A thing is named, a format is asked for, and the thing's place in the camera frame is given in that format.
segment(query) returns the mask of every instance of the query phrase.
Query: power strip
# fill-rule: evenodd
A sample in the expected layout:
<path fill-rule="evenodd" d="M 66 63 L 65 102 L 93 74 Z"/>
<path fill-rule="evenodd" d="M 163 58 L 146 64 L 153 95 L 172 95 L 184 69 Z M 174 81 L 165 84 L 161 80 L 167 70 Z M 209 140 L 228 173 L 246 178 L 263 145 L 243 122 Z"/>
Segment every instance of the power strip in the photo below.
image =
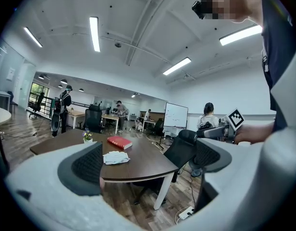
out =
<path fill-rule="evenodd" d="M 184 220 L 190 217 L 193 213 L 194 213 L 194 208 L 190 206 L 188 209 L 180 213 L 178 216 L 181 218 L 181 220 Z"/>

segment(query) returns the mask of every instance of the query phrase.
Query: vr headset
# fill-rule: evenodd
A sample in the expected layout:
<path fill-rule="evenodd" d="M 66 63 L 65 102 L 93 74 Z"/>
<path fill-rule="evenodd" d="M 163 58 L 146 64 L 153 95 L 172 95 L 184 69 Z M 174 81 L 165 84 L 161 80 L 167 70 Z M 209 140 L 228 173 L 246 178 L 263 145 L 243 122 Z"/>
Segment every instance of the vr headset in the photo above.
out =
<path fill-rule="evenodd" d="M 196 1 L 193 6 L 192 10 L 197 14 L 200 19 L 205 19 L 207 14 L 211 14 L 212 18 L 209 19 L 218 19 L 218 14 L 212 12 L 212 1 L 202 0 Z"/>

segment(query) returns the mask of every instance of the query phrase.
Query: window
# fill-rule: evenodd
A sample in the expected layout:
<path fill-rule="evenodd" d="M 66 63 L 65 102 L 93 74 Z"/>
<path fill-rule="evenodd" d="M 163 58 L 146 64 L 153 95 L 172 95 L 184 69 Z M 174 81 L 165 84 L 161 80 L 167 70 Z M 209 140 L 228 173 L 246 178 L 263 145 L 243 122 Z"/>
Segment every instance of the window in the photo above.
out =
<path fill-rule="evenodd" d="M 47 87 L 41 86 L 33 82 L 31 88 L 31 94 L 29 95 L 30 101 L 36 101 L 37 95 L 39 96 L 42 92 L 44 92 L 44 96 L 47 97 L 49 93 L 49 89 Z"/>

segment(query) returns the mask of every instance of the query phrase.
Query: table leg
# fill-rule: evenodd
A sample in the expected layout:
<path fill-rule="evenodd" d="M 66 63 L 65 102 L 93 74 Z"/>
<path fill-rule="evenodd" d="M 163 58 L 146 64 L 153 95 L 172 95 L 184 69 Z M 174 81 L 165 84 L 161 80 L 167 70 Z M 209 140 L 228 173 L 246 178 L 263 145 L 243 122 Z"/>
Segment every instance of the table leg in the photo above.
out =
<path fill-rule="evenodd" d="M 117 129 L 118 129 L 118 121 L 119 121 L 119 120 L 116 120 L 116 130 L 115 130 L 115 134 L 117 134 Z"/>
<path fill-rule="evenodd" d="M 8 103 L 7 103 L 7 111 L 9 112 L 9 106 L 10 106 L 10 96 L 8 97 Z"/>
<path fill-rule="evenodd" d="M 0 139 L 0 154 L 2 156 L 2 159 L 3 159 L 4 164 L 7 167 L 7 170 L 9 171 L 9 164 L 8 164 L 8 161 L 6 159 L 6 156 L 5 156 L 5 153 L 4 153 L 4 150 L 3 150 L 3 144 L 2 144 L 2 140 L 1 139 Z"/>
<path fill-rule="evenodd" d="M 75 126 L 76 126 L 76 116 L 73 117 L 73 129 L 75 129 Z"/>
<path fill-rule="evenodd" d="M 169 186 L 171 185 L 171 182 L 172 182 L 172 179 L 173 179 L 173 174 L 174 173 L 171 173 L 167 176 L 164 177 L 164 181 L 163 181 L 163 184 L 162 184 L 162 187 L 161 187 L 161 190 L 159 192 L 159 195 L 158 195 L 158 198 L 156 200 L 156 202 L 154 203 L 154 206 L 153 208 L 155 210 L 158 210 L 160 207 L 161 207 L 161 204 L 168 192 L 168 189 L 169 189 Z"/>

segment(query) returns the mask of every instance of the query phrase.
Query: woman with black hair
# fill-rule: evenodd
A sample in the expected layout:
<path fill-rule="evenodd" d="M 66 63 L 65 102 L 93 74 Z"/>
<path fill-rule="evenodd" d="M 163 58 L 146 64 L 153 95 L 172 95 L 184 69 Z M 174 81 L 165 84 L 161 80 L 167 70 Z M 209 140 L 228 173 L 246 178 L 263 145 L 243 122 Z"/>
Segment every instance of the woman with black hair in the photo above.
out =
<path fill-rule="evenodd" d="M 219 125 L 219 119 L 213 115 L 213 103 L 207 103 L 204 108 L 204 115 L 199 117 L 197 129 L 216 128 Z"/>

